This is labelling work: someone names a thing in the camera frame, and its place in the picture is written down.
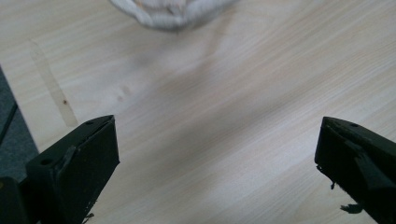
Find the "brown mark on table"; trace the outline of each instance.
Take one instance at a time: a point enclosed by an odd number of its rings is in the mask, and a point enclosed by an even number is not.
[[[57,105],[64,120],[64,124],[67,127],[77,126],[78,121],[76,119],[76,115],[74,114],[70,104],[67,103],[67,100],[65,100],[66,97],[64,92],[50,70],[50,64],[46,58],[46,55],[36,42],[29,40],[29,45],[30,56],[35,63],[38,73],[40,74],[41,78],[43,78],[52,100]]]

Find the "dark gray floor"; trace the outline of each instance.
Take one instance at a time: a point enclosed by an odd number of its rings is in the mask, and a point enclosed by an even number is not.
[[[24,165],[38,152],[0,67],[0,176],[25,178]]]

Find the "black cable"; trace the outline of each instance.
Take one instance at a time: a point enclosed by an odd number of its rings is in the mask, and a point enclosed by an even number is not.
[[[11,107],[11,111],[8,114],[7,120],[6,120],[6,124],[4,125],[3,130],[0,133],[0,146],[3,143],[4,138],[6,137],[9,125],[11,125],[11,121],[14,119],[15,117],[15,113],[17,112],[17,103],[14,102],[14,104]]]

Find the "white mesh bag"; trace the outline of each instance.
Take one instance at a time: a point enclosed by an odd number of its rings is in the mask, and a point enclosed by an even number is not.
[[[237,0],[110,0],[144,26],[179,31],[213,19]]]

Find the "wood grain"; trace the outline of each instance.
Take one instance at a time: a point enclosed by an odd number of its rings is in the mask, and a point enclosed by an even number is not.
[[[0,64],[39,150],[116,116],[90,223],[374,223],[314,153],[323,116],[396,141],[395,22],[392,0],[244,0],[172,34],[104,0],[3,0]]]

